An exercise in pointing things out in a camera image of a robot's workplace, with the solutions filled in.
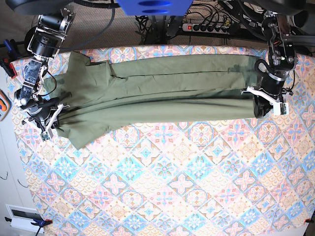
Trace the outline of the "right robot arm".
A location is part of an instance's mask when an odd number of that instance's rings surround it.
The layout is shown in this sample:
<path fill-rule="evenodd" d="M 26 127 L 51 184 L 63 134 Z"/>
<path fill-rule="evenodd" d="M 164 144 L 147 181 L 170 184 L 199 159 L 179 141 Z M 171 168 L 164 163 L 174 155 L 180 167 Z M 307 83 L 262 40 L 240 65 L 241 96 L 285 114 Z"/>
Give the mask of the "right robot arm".
<path fill-rule="evenodd" d="M 53 137 L 52 130 L 58 127 L 58 115 L 65 107 L 62 100 L 71 96 L 70 92 L 66 92 L 61 97 L 46 100 L 41 91 L 44 88 L 44 76 L 49 72 L 48 60 L 54 59 L 59 53 L 74 17 L 70 4 L 59 7 L 55 14 L 39 15 L 27 47 L 33 58 L 24 68 L 22 87 L 14 93 L 15 105 L 29 115 L 23 123 L 40 129 L 44 141 Z"/>

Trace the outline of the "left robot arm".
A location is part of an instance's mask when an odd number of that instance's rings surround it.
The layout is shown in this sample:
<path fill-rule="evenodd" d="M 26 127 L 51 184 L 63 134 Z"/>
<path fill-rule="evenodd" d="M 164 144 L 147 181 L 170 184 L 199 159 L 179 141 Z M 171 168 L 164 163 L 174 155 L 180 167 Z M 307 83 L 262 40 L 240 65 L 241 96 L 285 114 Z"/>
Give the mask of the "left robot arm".
<path fill-rule="evenodd" d="M 302 12 L 307 2 L 305 0 L 251 0 L 262 9 L 260 16 L 261 33 L 249 25 L 245 16 L 254 19 L 246 9 L 246 1 L 240 0 L 240 22 L 251 34 L 268 44 L 268 59 L 259 59 L 254 68 L 261 77 L 256 87 L 247 87 L 244 93 L 251 93 L 254 101 L 254 115 L 262 118 L 270 111 L 277 116 L 288 115 L 288 103 L 283 95 L 293 95 L 293 87 L 284 87 L 290 72 L 295 70 L 298 58 L 294 49 L 295 44 L 303 45 L 312 37 L 293 35 L 289 17 Z"/>

